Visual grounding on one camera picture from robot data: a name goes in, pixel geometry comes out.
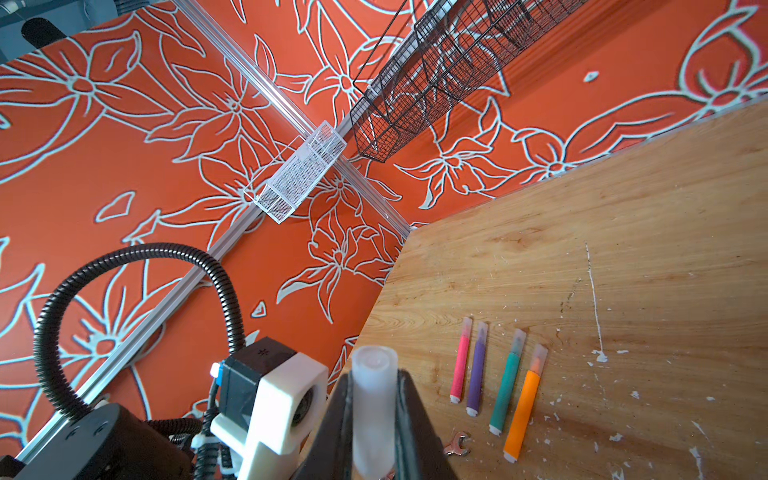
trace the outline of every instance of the green marker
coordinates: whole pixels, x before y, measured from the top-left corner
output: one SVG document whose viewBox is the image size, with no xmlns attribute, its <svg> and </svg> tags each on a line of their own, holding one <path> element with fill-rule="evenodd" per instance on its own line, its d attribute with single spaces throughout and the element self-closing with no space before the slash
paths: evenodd
<svg viewBox="0 0 768 480">
<path fill-rule="evenodd" d="M 515 386 L 515 379 L 518 376 L 518 367 L 520 366 L 520 357 L 523 354 L 523 345 L 525 345 L 526 333 L 520 329 L 515 329 L 515 338 L 512 339 L 512 351 L 507 357 L 507 366 L 504 368 L 502 377 L 502 387 L 498 390 L 496 405 L 493 407 L 491 416 L 491 433 L 497 437 L 502 434 L 504 421 L 507 418 L 509 409 L 509 400 L 512 398 L 512 387 Z"/>
</svg>

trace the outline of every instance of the white mesh basket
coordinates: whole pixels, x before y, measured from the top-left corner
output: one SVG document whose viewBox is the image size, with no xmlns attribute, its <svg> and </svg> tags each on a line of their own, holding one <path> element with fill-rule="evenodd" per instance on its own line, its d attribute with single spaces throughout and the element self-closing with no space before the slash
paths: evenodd
<svg viewBox="0 0 768 480">
<path fill-rule="evenodd" d="M 324 121 L 266 181 L 256 205 L 281 223 L 296 211 L 345 147 L 344 139 Z"/>
</svg>

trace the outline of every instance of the wooden table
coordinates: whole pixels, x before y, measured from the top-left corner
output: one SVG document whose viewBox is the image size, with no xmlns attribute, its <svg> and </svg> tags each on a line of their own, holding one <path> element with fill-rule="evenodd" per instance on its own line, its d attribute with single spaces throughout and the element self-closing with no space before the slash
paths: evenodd
<svg viewBox="0 0 768 480">
<path fill-rule="evenodd" d="M 768 478 L 767 148 L 763 102 L 420 228 L 357 345 L 472 435 L 460 478 Z M 449 402 L 465 315 L 491 326 L 477 419 Z M 488 421 L 515 328 L 524 368 L 550 354 L 511 465 Z"/>
</svg>

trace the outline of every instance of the floral wallpaper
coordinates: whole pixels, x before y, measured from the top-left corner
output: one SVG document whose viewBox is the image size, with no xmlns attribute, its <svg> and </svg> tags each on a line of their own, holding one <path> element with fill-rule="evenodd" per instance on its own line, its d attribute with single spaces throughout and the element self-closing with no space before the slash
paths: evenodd
<svg viewBox="0 0 768 480">
<path fill-rule="evenodd" d="M 315 122 L 336 123 L 386 60 L 365 63 L 402 3 L 198 1 Z M 406 2 L 382 45 L 433 3 Z M 767 32 L 757 0 L 587 2 L 385 164 L 353 160 L 424 225 L 765 94 Z"/>
<path fill-rule="evenodd" d="M 316 124 L 349 113 L 386 60 L 366 63 L 379 39 L 396 47 L 434 3 L 406 3 L 379 38 L 400 0 L 198 1 Z M 587 2 L 385 164 L 353 161 L 421 226 L 767 93 L 766 24 L 757 0 Z M 0 452 L 52 413 L 31 360 L 47 293 L 124 245 L 208 248 L 297 142 L 170 2 L 0 66 Z M 304 351 L 333 384 L 402 242 L 332 170 L 293 218 L 257 221 L 224 259 L 249 341 Z M 62 336 L 71 381 L 187 271 L 152 260 L 83 290 Z M 118 376 L 111 401 L 201 415 L 207 371 L 226 355 L 208 286 Z"/>
<path fill-rule="evenodd" d="M 296 132 L 168 3 L 0 66 L 0 452 L 51 417 L 32 360 L 35 318 L 72 271 L 154 241 L 208 249 L 300 144 Z M 224 258 L 248 341 L 269 335 L 335 381 L 403 239 L 331 170 L 286 222 L 261 217 Z M 75 387 L 189 270 L 132 263 L 70 305 L 61 361 Z M 199 413 L 227 354 L 210 283 L 108 388 L 136 415 Z"/>
</svg>

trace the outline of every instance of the marker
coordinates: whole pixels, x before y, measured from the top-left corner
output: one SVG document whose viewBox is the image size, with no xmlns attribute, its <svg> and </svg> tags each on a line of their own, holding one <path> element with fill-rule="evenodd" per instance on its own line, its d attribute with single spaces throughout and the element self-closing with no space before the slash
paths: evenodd
<svg viewBox="0 0 768 480">
<path fill-rule="evenodd" d="M 497 437 L 502 434 L 504 421 L 507 419 L 509 400 L 512 398 L 512 387 L 515 386 L 515 379 L 518 377 L 518 367 L 520 366 L 520 357 L 523 354 L 526 336 L 524 331 L 515 329 L 515 338 L 512 339 L 512 351 L 507 357 L 507 366 L 504 368 L 502 387 L 498 390 L 496 405 L 493 407 L 493 415 L 491 416 L 491 424 L 488 426 L 491 433 Z"/>
<path fill-rule="evenodd" d="M 472 378 L 469 380 L 469 398 L 467 399 L 467 413 L 471 417 L 476 417 L 480 409 L 482 371 L 485 365 L 485 341 L 487 338 L 488 324 L 480 322 L 478 339 L 475 343 L 475 358 L 472 360 Z"/>
<path fill-rule="evenodd" d="M 533 410 L 533 402 L 536 400 L 536 390 L 541 381 L 541 372 L 544 370 L 547 353 L 548 351 L 543 345 L 537 345 L 533 351 L 531 368 L 525 374 L 525 383 L 523 383 L 523 391 L 518 400 L 518 408 L 515 409 L 515 416 L 512 417 L 512 425 L 509 427 L 509 435 L 507 435 L 507 441 L 504 443 L 504 458 L 510 463 L 515 463 L 520 458 L 520 448 L 523 446 L 525 429 L 531 418 L 531 410 Z"/>
<path fill-rule="evenodd" d="M 467 368 L 467 353 L 469 352 L 469 337 L 472 335 L 472 319 L 464 317 L 462 338 L 458 341 L 458 354 L 456 355 L 456 368 L 453 370 L 453 384 L 451 384 L 451 403 L 462 401 L 464 389 L 464 370 Z"/>
</svg>

